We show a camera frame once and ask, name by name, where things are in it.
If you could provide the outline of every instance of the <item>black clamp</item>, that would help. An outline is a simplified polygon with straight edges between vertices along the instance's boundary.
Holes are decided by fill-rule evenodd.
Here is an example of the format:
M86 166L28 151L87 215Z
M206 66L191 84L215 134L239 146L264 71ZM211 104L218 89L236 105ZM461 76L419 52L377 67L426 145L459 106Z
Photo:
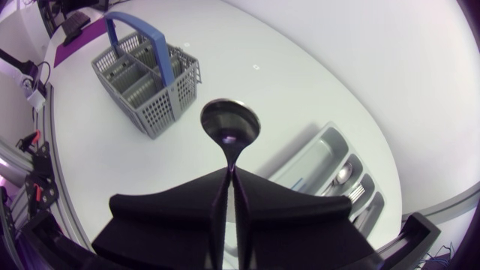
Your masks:
M31 155L33 163L33 171L25 177L30 217L35 216L38 209L47 210L59 198L50 157L50 144L45 142L36 152L31 148L39 139L40 131L37 130L17 143L20 150Z

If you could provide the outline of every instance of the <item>metal spoon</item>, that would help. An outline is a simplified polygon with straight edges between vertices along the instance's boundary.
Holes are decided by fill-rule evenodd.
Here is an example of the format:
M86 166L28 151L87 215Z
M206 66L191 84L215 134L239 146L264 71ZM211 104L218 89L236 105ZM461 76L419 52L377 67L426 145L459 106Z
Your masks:
M242 102L217 99L207 103L200 115L205 132L222 148L230 173L243 149L260 133L260 121Z
M338 171L337 175L333 181L328 185L328 187L322 192L320 196L325 196L329 194L333 187L336 185L343 185L345 182L350 179L353 173L353 165L350 162L346 162Z
M337 174L337 177L335 177L334 183L337 185L343 185L345 182L352 176L353 173L353 166L350 162L346 162L340 171Z

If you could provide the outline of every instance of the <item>white table surface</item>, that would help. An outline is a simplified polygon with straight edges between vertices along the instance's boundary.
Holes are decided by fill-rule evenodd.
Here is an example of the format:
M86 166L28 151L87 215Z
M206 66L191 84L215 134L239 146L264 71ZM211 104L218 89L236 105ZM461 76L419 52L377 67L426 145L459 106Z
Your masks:
M145 20L169 44L198 58L203 84L180 120L151 140L116 106L93 71L91 61L110 45L107 34L52 70L58 155L73 207L91 241L112 217L112 195L165 191L226 166L222 151L200 125L202 107L215 98L244 101L259 116L260 136L237 165L266 178L333 121L385 195L385 208L368 241L379 248L397 236L401 189L386 139L367 110L319 62L222 1L134 0L111 11ZM84 12L92 21L101 15ZM133 31L115 24L119 38ZM50 41L45 60L52 66L64 38L59 30Z

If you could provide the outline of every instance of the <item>blue handle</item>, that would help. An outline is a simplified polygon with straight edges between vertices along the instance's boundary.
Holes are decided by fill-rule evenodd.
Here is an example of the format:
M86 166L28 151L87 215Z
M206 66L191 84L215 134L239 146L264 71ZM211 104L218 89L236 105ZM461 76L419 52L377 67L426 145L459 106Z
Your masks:
M108 32L110 43L115 49L119 44L119 39L115 33L113 20L119 20L128 24L151 41L151 45L153 46L155 52L155 58L157 59L158 67L160 68L163 86L167 87L173 83L175 77L173 76L172 64L170 63L170 54L168 53L167 42L165 41L164 34L135 16L131 16L130 14L123 12L109 12L105 15L106 31Z

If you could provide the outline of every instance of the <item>purple cloth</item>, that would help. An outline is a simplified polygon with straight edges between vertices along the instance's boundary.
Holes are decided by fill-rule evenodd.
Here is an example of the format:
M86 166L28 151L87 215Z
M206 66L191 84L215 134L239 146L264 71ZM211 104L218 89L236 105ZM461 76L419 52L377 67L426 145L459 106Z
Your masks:
M56 68L56 66L62 63L68 56L71 56L85 44L98 38L105 32L107 32L107 24L104 18L97 19L92 24L87 25L87 27L82 30L82 34L70 44L67 46L63 46L63 44L58 45L53 67Z

